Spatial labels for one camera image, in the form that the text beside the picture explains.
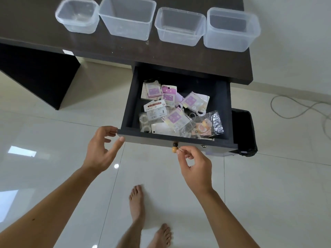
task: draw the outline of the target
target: open drawer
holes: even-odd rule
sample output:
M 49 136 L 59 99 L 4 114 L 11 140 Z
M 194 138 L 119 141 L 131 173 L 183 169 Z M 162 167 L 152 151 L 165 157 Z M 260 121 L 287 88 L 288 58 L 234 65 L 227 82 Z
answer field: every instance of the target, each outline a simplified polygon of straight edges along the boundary
M 148 103 L 142 100 L 141 90 L 144 80 L 157 78 L 161 84 L 175 85 L 182 96 L 187 96 L 191 91 L 210 96 L 207 112 L 217 110 L 223 125 L 224 133 L 212 140 L 194 139 L 187 137 L 174 137 L 152 133 L 140 132 L 139 113 L 144 112 L 143 105 Z M 238 144 L 233 141 L 233 125 L 231 112 L 230 84 L 220 79 L 203 79 L 145 67 L 135 67 L 122 127 L 118 135 L 124 136 L 127 142 L 150 144 L 156 146 L 172 147 L 192 145 L 201 151 L 225 153 L 238 149 Z

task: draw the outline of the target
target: desk leg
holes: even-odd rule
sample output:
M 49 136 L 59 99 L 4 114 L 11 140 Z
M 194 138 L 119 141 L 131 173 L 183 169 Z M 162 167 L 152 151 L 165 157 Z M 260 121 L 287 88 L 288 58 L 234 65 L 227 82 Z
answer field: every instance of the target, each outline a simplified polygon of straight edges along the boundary
M 0 44 L 0 70 L 56 110 L 79 66 L 73 55 Z

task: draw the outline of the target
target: drawer knob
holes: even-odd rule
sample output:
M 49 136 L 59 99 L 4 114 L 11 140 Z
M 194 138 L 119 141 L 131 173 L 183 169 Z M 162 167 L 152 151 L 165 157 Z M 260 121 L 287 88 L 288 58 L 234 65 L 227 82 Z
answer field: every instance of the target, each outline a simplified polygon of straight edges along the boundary
M 176 150 L 178 150 L 178 143 L 173 143 L 172 146 L 172 153 L 176 153 Z

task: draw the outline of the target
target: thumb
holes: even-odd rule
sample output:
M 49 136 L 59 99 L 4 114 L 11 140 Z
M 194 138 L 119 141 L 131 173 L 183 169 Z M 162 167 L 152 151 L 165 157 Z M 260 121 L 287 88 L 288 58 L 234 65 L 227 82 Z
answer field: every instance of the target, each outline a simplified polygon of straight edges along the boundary
M 111 164 L 114 161 L 116 154 L 117 154 L 118 150 L 122 147 L 124 141 L 125 141 L 125 138 L 120 137 L 119 139 L 117 139 L 114 142 L 112 148 L 106 153 L 106 158 L 107 158 L 107 161 L 109 164 Z
M 184 175 L 190 170 L 190 167 L 187 165 L 185 154 L 181 150 L 176 150 L 177 156 L 178 156 L 178 162 L 180 165 L 180 169 L 182 171 L 182 174 Z

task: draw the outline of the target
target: hand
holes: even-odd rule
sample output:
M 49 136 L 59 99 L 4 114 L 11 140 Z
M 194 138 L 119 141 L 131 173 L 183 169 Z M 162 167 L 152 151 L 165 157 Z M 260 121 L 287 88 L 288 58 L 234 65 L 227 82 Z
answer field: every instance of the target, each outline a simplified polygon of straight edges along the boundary
M 120 137 L 114 142 L 110 150 L 105 149 L 105 143 L 111 142 L 111 140 L 106 137 L 115 137 L 117 130 L 118 128 L 113 126 L 102 126 L 97 129 L 88 144 L 82 168 L 95 171 L 96 175 L 98 175 L 110 166 L 125 141 L 124 137 Z
M 194 146 L 182 146 L 176 151 L 182 175 L 192 192 L 199 196 L 213 191 L 212 162 Z M 194 165 L 189 167 L 186 158 L 194 159 Z

